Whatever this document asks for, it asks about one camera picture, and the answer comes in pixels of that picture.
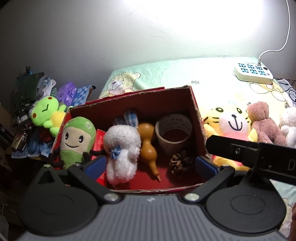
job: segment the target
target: brown bear plush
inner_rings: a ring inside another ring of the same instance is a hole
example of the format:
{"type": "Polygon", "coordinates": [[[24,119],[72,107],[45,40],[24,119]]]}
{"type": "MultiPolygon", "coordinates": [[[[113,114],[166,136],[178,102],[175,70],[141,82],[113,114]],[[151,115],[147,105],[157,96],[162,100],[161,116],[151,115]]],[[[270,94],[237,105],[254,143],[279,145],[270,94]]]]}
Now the brown bear plush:
{"type": "Polygon", "coordinates": [[[269,117],[269,107],[266,102],[259,101],[247,107],[252,127],[257,131],[258,142],[277,145],[287,145],[284,134],[276,123],[269,117]]]}

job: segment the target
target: blue bow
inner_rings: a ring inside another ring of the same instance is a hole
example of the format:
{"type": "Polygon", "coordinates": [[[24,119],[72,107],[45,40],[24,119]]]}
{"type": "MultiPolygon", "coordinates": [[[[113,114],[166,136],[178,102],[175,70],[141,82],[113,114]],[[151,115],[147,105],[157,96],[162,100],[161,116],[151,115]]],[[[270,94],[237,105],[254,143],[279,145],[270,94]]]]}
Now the blue bow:
{"type": "Polygon", "coordinates": [[[120,152],[121,152],[120,145],[116,146],[114,149],[111,149],[111,151],[110,151],[111,159],[117,159],[120,152]]]}

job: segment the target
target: plush smile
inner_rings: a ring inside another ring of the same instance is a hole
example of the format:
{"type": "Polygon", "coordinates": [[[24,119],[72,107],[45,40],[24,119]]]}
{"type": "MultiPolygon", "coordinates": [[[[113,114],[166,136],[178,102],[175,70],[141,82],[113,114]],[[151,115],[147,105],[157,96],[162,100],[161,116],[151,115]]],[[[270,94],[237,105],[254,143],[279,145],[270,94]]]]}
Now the plush smile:
{"type": "Polygon", "coordinates": [[[65,143],[68,147],[71,147],[71,148],[76,148],[78,146],[69,146],[67,143],[65,143]]]}
{"type": "Polygon", "coordinates": [[[235,130],[235,131],[240,131],[241,129],[242,129],[242,122],[241,122],[241,127],[239,128],[239,125],[237,124],[237,117],[235,116],[235,115],[231,115],[233,118],[234,118],[234,120],[235,120],[235,124],[236,124],[236,128],[234,128],[232,125],[231,125],[231,123],[230,123],[230,121],[228,122],[228,124],[230,125],[230,127],[233,129],[233,130],[235,130]]]}

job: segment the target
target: bed sheet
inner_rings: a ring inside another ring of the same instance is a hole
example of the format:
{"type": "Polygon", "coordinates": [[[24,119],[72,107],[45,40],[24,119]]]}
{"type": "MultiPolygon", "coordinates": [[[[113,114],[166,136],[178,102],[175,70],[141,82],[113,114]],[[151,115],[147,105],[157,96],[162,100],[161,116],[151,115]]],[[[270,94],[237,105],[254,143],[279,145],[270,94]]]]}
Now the bed sheet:
{"type": "MultiPolygon", "coordinates": [[[[194,58],[118,69],[112,72],[99,98],[162,86],[191,85],[202,116],[218,105],[233,104],[246,110],[248,104],[264,101],[269,105],[269,116],[279,124],[279,116],[285,110],[283,90],[276,80],[272,85],[238,80],[233,75],[234,64],[241,62],[256,63],[257,59],[194,58]]],[[[287,206],[287,216],[281,228],[281,233],[287,237],[296,188],[276,181],[273,184],[287,206]]]]}

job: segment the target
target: tape roll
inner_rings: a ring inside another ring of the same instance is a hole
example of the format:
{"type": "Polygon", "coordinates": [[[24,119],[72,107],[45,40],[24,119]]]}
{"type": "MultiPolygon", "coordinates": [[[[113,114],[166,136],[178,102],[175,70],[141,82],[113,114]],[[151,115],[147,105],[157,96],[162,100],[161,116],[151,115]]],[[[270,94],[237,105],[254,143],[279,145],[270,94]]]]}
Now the tape roll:
{"type": "Polygon", "coordinates": [[[156,137],[164,152],[168,155],[173,155],[183,150],[186,141],[192,134],[191,121],[184,115],[171,114],[162,117],[155,125],[156,137]],[[163,138],[163,135],[170,130],[182,130],[187,133],[187,137],[183,140],[172,142],[163,138]]]}

